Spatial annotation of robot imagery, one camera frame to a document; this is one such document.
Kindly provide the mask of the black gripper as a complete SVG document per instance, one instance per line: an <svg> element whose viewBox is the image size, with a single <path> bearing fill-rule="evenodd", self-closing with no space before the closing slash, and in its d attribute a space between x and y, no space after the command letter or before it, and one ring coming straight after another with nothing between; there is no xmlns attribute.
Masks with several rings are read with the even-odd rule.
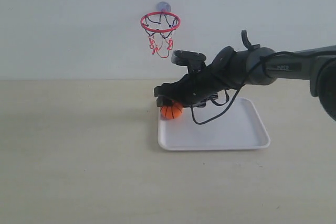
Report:
<svg viewBox="0 0 336 224"><path fill-rule="evenodd" d="M228 76L224 67L198 63L186 67L187 73L179 81L163 83L153 89L157 107L179 104L184 108L203 107L211 96L222 90L236 89L236 82Z"/></svg>

